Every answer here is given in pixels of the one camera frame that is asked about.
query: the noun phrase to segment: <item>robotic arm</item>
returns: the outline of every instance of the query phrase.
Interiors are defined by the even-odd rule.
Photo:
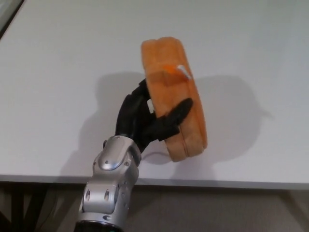
[[[132,189],[139,177],[141,153],[154,140],[178,134],[190,112],[191,98],[157,118],[150,113],[146,81],[126,96],[120,108],[115,135],[104,141],[93,162],[74,232],[123,232]]]

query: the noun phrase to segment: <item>orange foam pad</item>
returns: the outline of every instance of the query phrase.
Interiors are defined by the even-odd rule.
[[[180,133],[165,140],[171,159],[178,162],[201,154],[207,147],[204,113],[182,43],[173,37],[147,40],[141,45],[141,56],[157,117],[167,115],[180,101],[193,99]],[[178,65],[183,65],[192,78],[177,70]]]

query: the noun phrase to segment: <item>silver robotic wrist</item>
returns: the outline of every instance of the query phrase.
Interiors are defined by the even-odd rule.
[[[140,150],[132,139],[109,138],[93,163],[93,175],[84,189],[78,221],[123,230],[131,191],[139,177],[140,160]]]

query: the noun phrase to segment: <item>dark floor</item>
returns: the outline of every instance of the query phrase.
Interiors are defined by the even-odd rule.
[[[83,186],[50,189],[38,231],[73,231],[82,193]],[[10,194],[6,191],[0,193],[0,209],[10,217]],[[200,231],[309,232],[309,191],[134,189],[126,232]]]

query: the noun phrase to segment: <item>white table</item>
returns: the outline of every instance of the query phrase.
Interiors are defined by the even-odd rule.
[[[0,41],[0,180],[84,183],[142,41],[179,38],[204,154],[143,154],[139,184],[309,189],[309,1],[27,0]]]

